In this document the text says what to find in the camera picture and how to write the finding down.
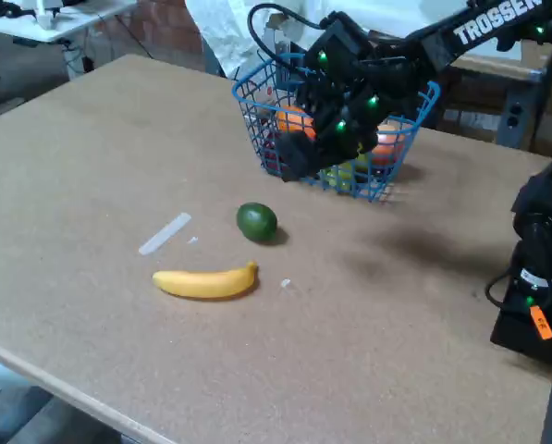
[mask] white cloth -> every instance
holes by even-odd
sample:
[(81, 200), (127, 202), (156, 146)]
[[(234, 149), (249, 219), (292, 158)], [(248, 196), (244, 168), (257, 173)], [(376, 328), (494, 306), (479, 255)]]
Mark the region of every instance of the white cloth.
[[(247, 15), (261, 0), (186, 0), (188, 10), (203, 38), (215, 53), (227, 76), (255, 55), (257, 45), (247, 29)], [(298, 12), (318, 23), (333, 11), (344, 11), (366, 30), (381, 31), (397, 37), (435, 23), (466, 6), (466, 0), (275, 0), (281, 6)], [(253, 24), (262, 36), (274, 9), (258, 11)], [(302, 48), (310, 47), (320, 31), (307, 28), (294, 19), (282, 25), (282, 31)], [(479, 56), (521, 59), (517, 43), (508, 53), (499, 53), (496, 41), (471, 51)]]

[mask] white desk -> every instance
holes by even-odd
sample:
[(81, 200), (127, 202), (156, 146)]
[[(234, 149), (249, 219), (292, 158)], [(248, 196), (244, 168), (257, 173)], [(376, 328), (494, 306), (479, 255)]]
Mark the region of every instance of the white desk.
[[(0, 33), (41, 43), (53, 43), (62, 38), (72, 42), (72, 37), (79, 31), (98, 21), (134, 9), (137, 4), (137, 0), (91, 0), (81, 5), (63, 7), (55, 17), (51, 30), (43, 29), (32, 16), (0, 18)], [(68, 76), (72, 80), (83, 68), (80, 42), (72, 42), (71, 48), (73, 50), (64, 51), (64, 58)]]

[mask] fruit in basket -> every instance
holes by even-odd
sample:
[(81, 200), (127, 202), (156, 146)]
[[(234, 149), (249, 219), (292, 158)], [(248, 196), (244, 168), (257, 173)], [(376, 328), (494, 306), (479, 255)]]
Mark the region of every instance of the fruit in basket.
[(276, 213), (262, 203), (246, 203), (237, 212), (237, 226), (250, 241), (269, 241), (277, 232)]
[(324, 169), (322, 174), (325, 175), (325, 180), (332, 188), (342, 191), (350, 191), (353, 173), (351, 162), (345, 162), (337, 167), (332, 166)]
[(405, 134), (381, 134), (380, 131), (399, 131), (386, 123), (379, 125), (378, 131), (378, 144), (372, 150), (372, 163), (375, 167), (386, 167), (399, 160), (405, 147)]
[[(279, 110), (276, 114), (277, 128), (282, 132), (294, 132), (302, 131), (312, 141), (316, 137), (316, 133), (313, 129), (313, 118), (308, 117), (304, 110), (294, 105), (284, 105), (283, 109)], [(302, 116), (298, 116), (289, 111), (301, 113)]]

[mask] banana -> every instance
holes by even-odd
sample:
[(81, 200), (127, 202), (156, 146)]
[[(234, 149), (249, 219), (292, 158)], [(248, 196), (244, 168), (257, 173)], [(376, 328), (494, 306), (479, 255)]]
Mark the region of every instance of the banana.
[(194, 299), (221, 299), (235, 296), (255, 282), (257, 264), (214, 273), (190, 271), (157, 271), (153, 282), (162, 291)]

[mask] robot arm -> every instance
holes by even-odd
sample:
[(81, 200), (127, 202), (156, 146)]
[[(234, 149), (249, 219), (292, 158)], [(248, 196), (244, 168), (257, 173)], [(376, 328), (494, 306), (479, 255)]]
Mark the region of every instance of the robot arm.
[[(343, 12), (317, 25), (288, 9), (260, 4), (251, 9), (251, 36), (276, 62), (301, 77), (297, 104), (313, 118), (314, 141), (302, 132), (283, 137), (277, 149), (289, 166), (287, 180), (355, 158), (358, 147), (376, 145), (376, 129), (392, 112), (414, 103), (417, 92), (457, 58), (494, 37), (508, 50), (528, 38), (552, 43), (552, 0), (476, 0), (461, 12), (418, 30), (405, 39), (372, 45), (360, 26)], [(273, 54), (252, 28), (254, 13), (283, 11), (324, 30), (304, 56), (304, 68)]]
[[(252, 30), (254, 12), (266, 7), (324, 30), (306, 53), (304, 69), (273, 54)], [(289, 169), (284, 179), (294, 180), (355, 158), (360, 146), (375, 146), (378, 125), (390, 113), (405, 114), (426, 82), (475, 46), (494, 37), (500, 50), (520, 39), (552, 43), (552, 0), (470, 0), (453, 16), (376, 46), (342, 12), (316, 25), (282, 6), (261, 4), (248, 23), (260, 47), (304, 80), (297, 104), (313, 118), (316, 137), (296, 131), (276, 144)], [(552, 163), (521, 188), (512, 212), (521, 239), (506, 271), (485, 288), (500, 309), (491, 340), (552, 364)], [(506, 278), (502, 302), (491, 289)]]

